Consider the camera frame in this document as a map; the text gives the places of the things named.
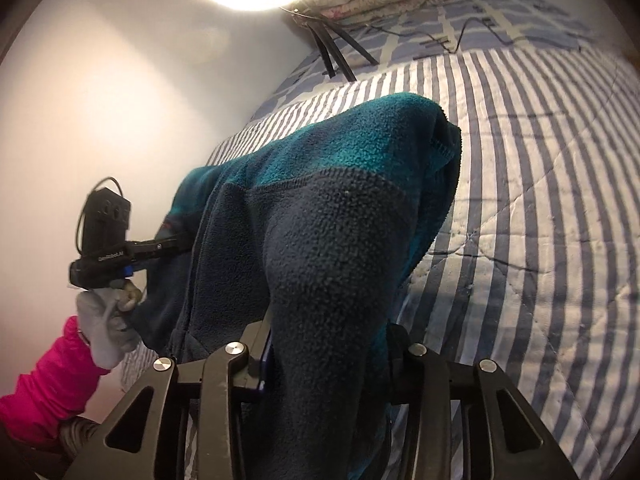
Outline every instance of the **pink sleeve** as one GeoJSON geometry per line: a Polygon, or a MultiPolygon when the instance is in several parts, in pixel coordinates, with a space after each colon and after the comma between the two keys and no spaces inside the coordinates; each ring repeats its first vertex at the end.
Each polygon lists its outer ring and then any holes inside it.
{"type": "Polygon", "coordinates": [[[18,378],[15,393],[0,398],[0,420],[15,440],[41,449],[54,446],[60,422],[84,412],[100,376],[109,372],[94,364],[78,335],[78,319],[70,317],[35,370],[18,378]]]}

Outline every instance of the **gray glove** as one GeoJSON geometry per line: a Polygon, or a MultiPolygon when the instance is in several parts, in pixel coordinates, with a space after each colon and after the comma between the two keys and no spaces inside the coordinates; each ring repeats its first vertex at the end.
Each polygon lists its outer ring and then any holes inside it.
{"type": "Polygon", "coordinates": [[[96,288],[76,297],[78,328],[91,346],[96,366],[111,370],[127,352],[138,346],[140,336],[122,319],[142,299],[142,293],[129,280],[122,288],[96,288]]]}

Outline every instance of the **person's arm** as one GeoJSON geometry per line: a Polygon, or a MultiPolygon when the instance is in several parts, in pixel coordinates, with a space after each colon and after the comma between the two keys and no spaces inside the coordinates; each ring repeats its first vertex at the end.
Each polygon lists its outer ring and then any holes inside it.
{"type": "Polygon", "coordinates": [[[0,398],[0,420],[15,440],[40,449],[55,446],[60,422],[84,412],[109,372],[94,364],[78,334],[78,318],[70,317],[33,372],[18,378],[15,393],[0,398]]]}

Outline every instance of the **tripod leg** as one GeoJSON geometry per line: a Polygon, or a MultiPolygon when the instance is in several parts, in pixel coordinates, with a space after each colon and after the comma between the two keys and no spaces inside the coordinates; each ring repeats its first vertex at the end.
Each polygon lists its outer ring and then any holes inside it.
{"type": "Polygon", "coordinates": [[[357,81],[356,76],[353,74],[353,71],[347,63],[347,60],[344,59],[344,56],[340,52],[340,49],[335,46],[334,40],[331,39],[331,36],[329,36],[329,33],[324,28],[324,25],[322,23],[314,23],[313,25],[310,24],[310,26],[314,28],[316,34],[329,51],[329,54],[334,57],[335,62],[337,63],[338,67],[340,67],[340,70],[342,71],[344,76],[347,78],[347,81],[349,81],[350,83],[357,81]]]}
{"type": "Polygon", "coordinates": [[[314,37],[316,41],[316,45],[318,46],[318,50],[320,51],[320,56],[322,56],[322,61],[324,61],[324,66],[326,68],[327,73],[329,74],[329,78],[335,76],[334,64],[331,62],[331,58],[329,57],[329,52],[326,47],[316,34],[315,30],[309,25],[308,29],[311,31],[311,35],[314,37]]]}
{"type": "Polygon", "coordinates": [[[364,59],[369,61],[369,63],[371,63],[374,66],[379,64],[379,62],[376,61],[376,58],[373,57],[369,52],[367,52],[367,49],[364,48],[361,44],[359,44],[356,40],[354,40],[353,36],[349,34],[346,30],[344,30],[342,27],[335,25],[335,23],[329,23],[329,22],[324,22],[324,23],[327,27],[329,27],[332,31],[334,31],[338,36],[340,36],[344,41],[349,43],[355,50],[357,50],[362,55],[362,57],[364,57],[364,59]]]}

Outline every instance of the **jacket sleeve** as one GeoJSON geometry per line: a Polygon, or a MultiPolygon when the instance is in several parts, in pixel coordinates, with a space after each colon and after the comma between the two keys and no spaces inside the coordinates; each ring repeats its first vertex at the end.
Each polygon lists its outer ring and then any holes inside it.
{"type": "Polygon", "coordinates": [[[70,317],[35,369],[18,377],[13,394],[0,398],[0,420],[15,440],[39,449],[55,446],[60,422],[84,412],[109,372],[94,364],[78,335],[77,317],[70,317]]]}

